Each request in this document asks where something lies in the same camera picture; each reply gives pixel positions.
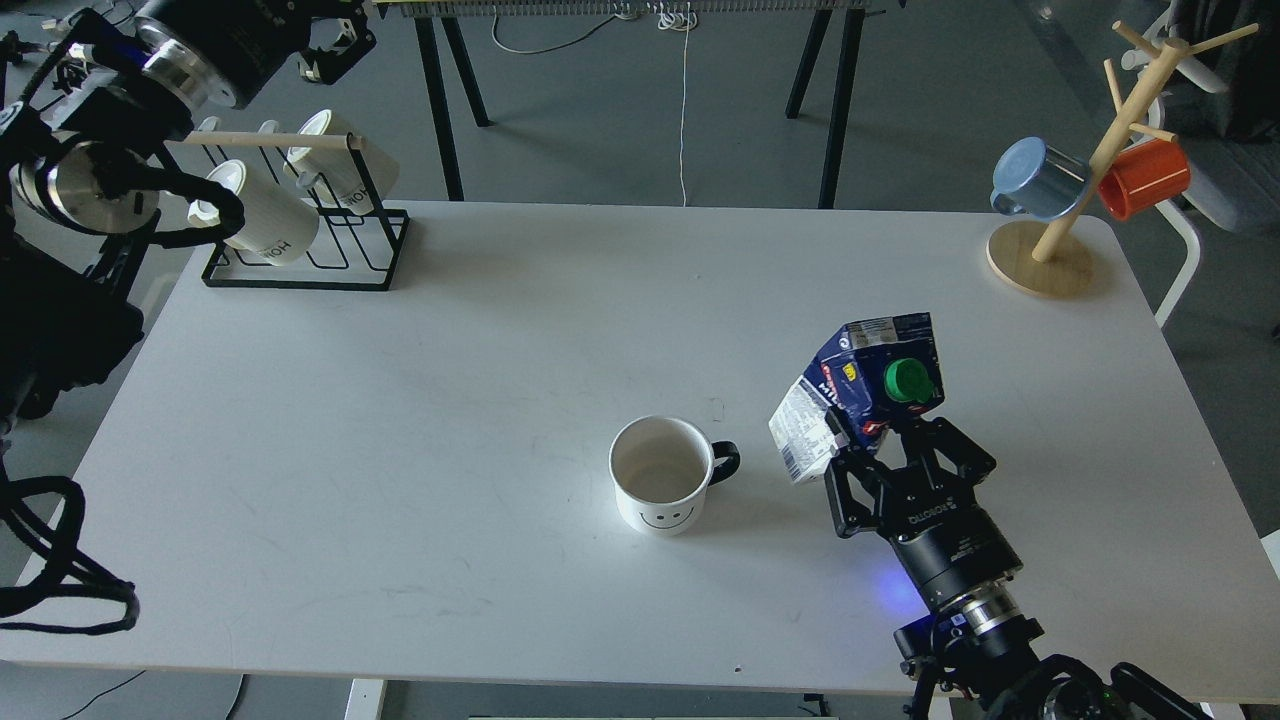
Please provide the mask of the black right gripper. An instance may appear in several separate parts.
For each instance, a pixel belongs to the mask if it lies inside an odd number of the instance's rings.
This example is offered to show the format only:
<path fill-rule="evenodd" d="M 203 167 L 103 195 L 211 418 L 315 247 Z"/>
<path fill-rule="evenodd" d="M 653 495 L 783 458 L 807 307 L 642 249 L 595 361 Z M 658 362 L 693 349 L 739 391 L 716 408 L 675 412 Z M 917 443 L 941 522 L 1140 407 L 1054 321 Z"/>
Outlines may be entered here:
<path fill-rule="evenodd" d="M 905 468 L 888 469 L 860 445 L 838 448 L 828 461 L 835 534 L 879 536 L 928 610 L 945 612 L 1023 568 L 974 493 L 997 461 L 942 416 L 901 424 L 900 439 Z"/>

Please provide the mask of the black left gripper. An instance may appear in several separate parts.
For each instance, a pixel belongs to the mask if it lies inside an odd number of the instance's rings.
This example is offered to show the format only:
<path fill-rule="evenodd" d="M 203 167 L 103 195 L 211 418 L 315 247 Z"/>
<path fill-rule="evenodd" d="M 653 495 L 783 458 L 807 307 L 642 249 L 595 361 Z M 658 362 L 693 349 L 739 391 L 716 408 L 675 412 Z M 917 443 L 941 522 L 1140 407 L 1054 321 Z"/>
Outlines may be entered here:
<path fill-rule="evenodd" d="M 246 108 L 291 56 L 300 77 L 334 85 L 375 47 L 362 1 L 148 1 L 134 36 L 143 77 L 195 110 Z"/>

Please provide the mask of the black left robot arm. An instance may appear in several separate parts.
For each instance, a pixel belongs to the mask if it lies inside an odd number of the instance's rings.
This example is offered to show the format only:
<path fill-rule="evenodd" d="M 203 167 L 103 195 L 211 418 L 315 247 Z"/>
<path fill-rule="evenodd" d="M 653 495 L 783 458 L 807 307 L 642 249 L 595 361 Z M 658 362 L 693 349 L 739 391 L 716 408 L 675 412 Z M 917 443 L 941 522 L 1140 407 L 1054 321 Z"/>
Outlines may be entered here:
<path fill-rule="evenodd" d="M 294 167 L 307 202 L 220 163 L 183 172 L 169 145 L 209 142 L 206 102 L 243 108 L 291 56 L 333 85 L 374 46 L 361 1 L 148 1 L 125 32 L 90 6 L 3 109 L 3 433 L 58 396 L 104 383 L 143 336 L 128 300 L 146 251 L 248 252 L 269 265 L 307 255 L 346 184 Z"/>

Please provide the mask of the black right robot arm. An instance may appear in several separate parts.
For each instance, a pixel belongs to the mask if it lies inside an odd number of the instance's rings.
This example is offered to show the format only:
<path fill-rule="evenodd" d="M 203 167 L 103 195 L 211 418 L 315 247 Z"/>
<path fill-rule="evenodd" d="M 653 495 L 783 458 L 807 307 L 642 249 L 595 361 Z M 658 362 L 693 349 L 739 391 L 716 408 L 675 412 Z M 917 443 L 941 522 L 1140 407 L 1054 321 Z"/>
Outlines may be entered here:
<path fill-rule="evenodd" d="M 1021 560 L 977 502 L 995 459 L 938 418 L 896 421 L 905 462 L 891 468 L 856 438 L 849 415 L 829 407 L 835 451 L 824 474 L 835 532 L 870 530 L 893 551 L 925 605 L 893 639 L 915 688 L 904 712 L 925 719 L 937 691 L 974 700 L 987 719 L 1202 719 L 1204 712 L 1133 664 L 1108 679 L 1080 660 L 1037 656 L 1042 625 L 1025 616 L 1007 584 Z"/>

